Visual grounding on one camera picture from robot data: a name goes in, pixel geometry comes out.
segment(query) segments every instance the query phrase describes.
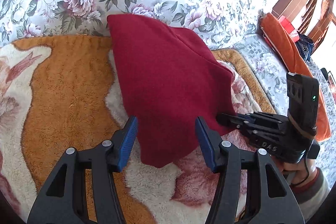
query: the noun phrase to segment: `metal rivet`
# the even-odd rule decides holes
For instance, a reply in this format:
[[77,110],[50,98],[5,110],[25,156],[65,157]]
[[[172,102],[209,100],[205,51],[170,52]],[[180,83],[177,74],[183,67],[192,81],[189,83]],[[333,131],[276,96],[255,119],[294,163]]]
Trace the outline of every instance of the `metal rivet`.
[[224,147],[230,147],[231,143],[229,141],[222,141],[222,146],[224,146]]
[[112,142],[110,140],[105,140],[101,143],[103,146],[110,146],[112,144]]
[[66,150],[66,153],[68,154],[68,155],[71,155],[71,154],[73,154],[75,152],[75,149],[73,148],[73,147],[69,147],[67,150]]
[[258,149],[258,153],[259,153],[260,155],[266,155],[266,154],[267,154],[267,151],[266,151],[265,149],[263,149],[263,148],[259,148],[259,149]]

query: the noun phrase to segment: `folded red fabric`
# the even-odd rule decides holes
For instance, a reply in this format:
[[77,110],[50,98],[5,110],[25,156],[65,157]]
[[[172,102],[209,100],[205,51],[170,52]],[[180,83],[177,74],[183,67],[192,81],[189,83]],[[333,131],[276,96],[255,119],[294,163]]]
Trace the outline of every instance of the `folded red fabric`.
[[141,161],[157,168],[197,146],[195,119],[221,135],[216,114],[235,115],[232,73],[192,30],[145,16],[109,15],[115,65],[128,115],[138,118]]

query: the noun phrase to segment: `person's arm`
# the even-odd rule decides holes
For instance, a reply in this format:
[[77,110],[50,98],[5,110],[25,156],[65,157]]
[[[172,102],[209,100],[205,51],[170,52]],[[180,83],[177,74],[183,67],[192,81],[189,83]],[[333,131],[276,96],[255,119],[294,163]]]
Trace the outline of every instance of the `person's arm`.
[[330,192],[328,182],[322,171],[316,167],[315,160],[307,160],[309,176],[304,182],[302,181],[307,177],[307,169],[304,160],[300,161],[298,164],[284,163],[283,167],[288,171],[296,171],[291,189],[300,206],[303,218],[307,221],[318,210]]

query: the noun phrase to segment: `blue rubber tip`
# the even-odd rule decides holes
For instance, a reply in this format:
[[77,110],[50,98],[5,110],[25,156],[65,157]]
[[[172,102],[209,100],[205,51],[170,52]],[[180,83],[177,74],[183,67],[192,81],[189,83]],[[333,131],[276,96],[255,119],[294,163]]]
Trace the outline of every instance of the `blue rubber tip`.
[[207,130],[209,130],[208,125],[203,120],[203,118],[196,118],[195,121],[195,131],[198,138],[199,146],[201,147],[204,161],[208,168],[212,172],[216,171],[215,163],[215,151],[210,143]]
[[121,172],[127,165],[129,156],[131,155],[132,147],[138,133],[138,119],[134,116],[130,118],[126,123],[124,130],[126,130],[126,132],[119,149],[119,160],[116,166],[118,172]]

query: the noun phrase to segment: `orange towel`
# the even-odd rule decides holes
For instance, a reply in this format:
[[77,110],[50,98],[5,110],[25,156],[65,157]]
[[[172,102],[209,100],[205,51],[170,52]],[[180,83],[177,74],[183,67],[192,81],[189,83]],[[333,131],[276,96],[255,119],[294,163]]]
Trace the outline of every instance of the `orange towel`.
[[[262,19],[261,27],[290,72],[313,77],[306,63],[301,58],[293,40],[272,14],[268,13],[266,17]],[[317,134],[315,138],[317,141],[323,141],[331,136],[326,105],[321,89],[319,93],[319,109],[316,126]]]

